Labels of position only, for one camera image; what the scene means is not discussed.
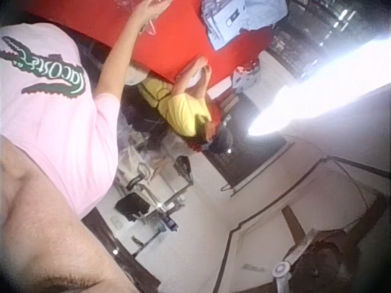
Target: hand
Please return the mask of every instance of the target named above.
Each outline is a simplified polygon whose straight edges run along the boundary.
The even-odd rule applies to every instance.
[[[136,20],[141,26],[150,20],[155,20],[170,5],[172,0],[143,0],[132,13],[132,19]]]
[[[205,66],[208,65],[208,59],[204,56],[199,56],[196,60],[195,60],[195,63],[194,63],[195,67],[197,67],[197,69],[201,69]]]
[[[209,80],[210,77],[212,76],[212,68],[208,64],[207,66],[202,68],[202,72],[205,74],[206,78]]]

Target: yellow shirt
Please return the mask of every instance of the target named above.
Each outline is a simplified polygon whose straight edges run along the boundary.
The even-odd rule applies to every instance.
[[[159,113],[167,120],[171,127],[183,136],[196,135],[196,116],[211,121],[205,98],[196,99],[182,93],[172,96],[172,84],[156,78],[146,78],[139,90],[151,107],[158,107]]]

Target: window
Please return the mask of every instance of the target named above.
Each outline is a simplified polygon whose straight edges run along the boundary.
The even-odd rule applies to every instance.
[[[377,1],[291,0],[288,7],[268,52],[298,80],[389,25],[387,11]]]

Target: dark hair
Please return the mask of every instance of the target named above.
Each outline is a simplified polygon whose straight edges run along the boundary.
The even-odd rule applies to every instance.
[[[98,282],[83,277],[47,277],[33,285],[32,292],[60,293],[81,292],[95,286]]]
[[[212,143],[209,145],[209,150],[215,154],[226,153],[233,144],[233,137],[231,131],[225,126],[221,125],[213,137]]]
[[[332,242],[314,242],[291,268],[291,292],[351,292],[352,274],[342,252]]]

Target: red surface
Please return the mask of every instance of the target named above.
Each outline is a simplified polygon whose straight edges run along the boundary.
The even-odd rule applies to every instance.
[[[137,40],[133,59],[162,77],[173,81],[192,59],[204,55],[213,69],[211,84],[231,75],[233,70],[266,49],[270,28],[246,32],[226,47],[215,51],[200,19],[202,0],[173,0],[154,22],[156,35],[143,33]],[[113,46],[128,13],[114,0],[35,0],[27,10],[42,18],[68,26],[108,46]]]

